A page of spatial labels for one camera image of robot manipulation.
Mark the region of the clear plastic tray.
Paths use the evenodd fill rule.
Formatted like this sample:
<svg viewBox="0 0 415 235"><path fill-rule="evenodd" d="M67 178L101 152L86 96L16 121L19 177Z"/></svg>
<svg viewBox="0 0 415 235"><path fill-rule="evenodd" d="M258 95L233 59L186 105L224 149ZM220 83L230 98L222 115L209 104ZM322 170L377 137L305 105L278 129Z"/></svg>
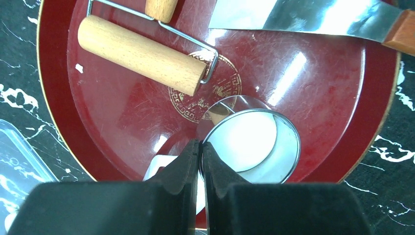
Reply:
<svg viewBox="0 0 415 235"><path fill-rule="evenodd" d="M5 235L29 193L41 183L57 182L19 130L0 121L0 233Z"/></svg>

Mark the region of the wooden double-ended rolling pin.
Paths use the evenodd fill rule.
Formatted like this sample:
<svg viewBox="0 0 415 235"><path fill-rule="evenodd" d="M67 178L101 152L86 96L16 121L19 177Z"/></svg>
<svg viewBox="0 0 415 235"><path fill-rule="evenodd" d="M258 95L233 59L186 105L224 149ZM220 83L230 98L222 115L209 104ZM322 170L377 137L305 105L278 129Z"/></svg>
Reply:
<svg viewBox="0 0 415 235"><path fill-rule="evenodd" d="M206 49L213 56L209 64L93 15L93 3L88 1L86 17L78 28L77 39L82 49L189 96L212 77L218 51L169 26L176 0L148 0L143 13L110 0L103 0L102 4L156 21L164 29Z"/></svg>

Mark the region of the white dough piece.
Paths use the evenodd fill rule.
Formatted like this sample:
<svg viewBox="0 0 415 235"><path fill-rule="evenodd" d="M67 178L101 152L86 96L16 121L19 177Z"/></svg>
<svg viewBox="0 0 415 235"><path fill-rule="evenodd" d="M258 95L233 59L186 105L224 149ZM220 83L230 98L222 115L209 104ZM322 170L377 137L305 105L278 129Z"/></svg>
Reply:
<svg viewBox="0 0 415 235"><path fill-rule="evenodd" d="M150 162L150 165L144 175L143 180L146 181L155 176L163 168L171 164L178 156L174 155L156 155ZM202 175L198 172L197 180L197 200L196 200L196 215L198 215L202 209L206 206L206 192L205 183L202 179Z"/></svg>

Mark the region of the cut round dough wrapper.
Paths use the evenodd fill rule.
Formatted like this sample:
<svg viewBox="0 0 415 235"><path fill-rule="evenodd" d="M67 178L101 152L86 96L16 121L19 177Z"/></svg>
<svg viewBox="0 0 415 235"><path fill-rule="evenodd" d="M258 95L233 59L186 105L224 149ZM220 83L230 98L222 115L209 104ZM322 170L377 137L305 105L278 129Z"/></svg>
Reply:
<svg viewBox="0 0 415 235"><path fill-rule="evenodd" d="M231 115L217 124L206 141L220 159L236 172L250 170L271 153L277 139L273 114L252 111Z"/></svg>

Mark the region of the metal spatula wooden handle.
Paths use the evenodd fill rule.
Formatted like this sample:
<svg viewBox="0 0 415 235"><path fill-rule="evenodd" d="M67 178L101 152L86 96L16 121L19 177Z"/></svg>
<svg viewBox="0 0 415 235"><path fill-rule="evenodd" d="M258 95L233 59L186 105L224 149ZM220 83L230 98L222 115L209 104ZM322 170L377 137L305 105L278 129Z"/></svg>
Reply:
<svg viewBox="0 0 415 235"><path fill-rule="evenodd" d="M350 36L415 54L415 12L382 0L219 0L208 26Z"/></svg>

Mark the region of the red round tray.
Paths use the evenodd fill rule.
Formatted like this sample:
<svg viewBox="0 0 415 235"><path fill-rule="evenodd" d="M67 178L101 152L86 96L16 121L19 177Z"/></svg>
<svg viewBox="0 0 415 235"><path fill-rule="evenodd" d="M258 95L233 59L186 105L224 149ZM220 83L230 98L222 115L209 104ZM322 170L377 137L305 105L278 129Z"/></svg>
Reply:
<svg viewBox="0 0 415 235"><path fill-rule="evenodd" d="M219 52L188 96L82 49L85 0L44 0L37 56L48 109L94 181L142 180L155 155L178 155L204 112L231 95L288 117L301 141L288 182L340 182L363 159L390 109L400 54L369 40L209 29L213 0L181 0L171 25Z"/></svg>

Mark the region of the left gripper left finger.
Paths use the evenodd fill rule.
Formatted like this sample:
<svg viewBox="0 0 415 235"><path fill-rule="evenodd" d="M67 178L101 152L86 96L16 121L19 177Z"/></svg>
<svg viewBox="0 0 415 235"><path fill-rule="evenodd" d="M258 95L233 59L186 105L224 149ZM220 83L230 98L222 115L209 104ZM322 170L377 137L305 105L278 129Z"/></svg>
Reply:
<svg viewBox="0 0 415 235"><path fill-rule="evenodd" d="M161 172L139 181L36 186L11 235L192 235L200 144L190 140Z"/></svg>

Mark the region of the metal ring cutter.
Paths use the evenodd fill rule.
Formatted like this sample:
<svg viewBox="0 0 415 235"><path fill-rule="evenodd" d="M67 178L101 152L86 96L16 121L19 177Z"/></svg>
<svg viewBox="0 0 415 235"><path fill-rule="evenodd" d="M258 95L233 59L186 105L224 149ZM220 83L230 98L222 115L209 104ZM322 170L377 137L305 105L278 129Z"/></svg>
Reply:
<svg viewBox="0 0 415 235"><path fill-rule="evenodd" d="M219 158L251 183L286 182L300 159L300 135L283 114L261 100L232 95L211 105L196 128Z"/></svg>

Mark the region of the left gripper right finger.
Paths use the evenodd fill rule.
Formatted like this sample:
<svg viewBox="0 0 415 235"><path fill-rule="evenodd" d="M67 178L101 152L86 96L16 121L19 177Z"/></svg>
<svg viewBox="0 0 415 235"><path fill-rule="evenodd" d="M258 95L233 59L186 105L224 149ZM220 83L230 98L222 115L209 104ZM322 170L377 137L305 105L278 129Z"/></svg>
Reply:
<svg viewBox="0 0 415 235"><path fill-rule="evenodd" d="M211 235L369 235L356 196L328 183L254 184L201 146Z"/></svg>

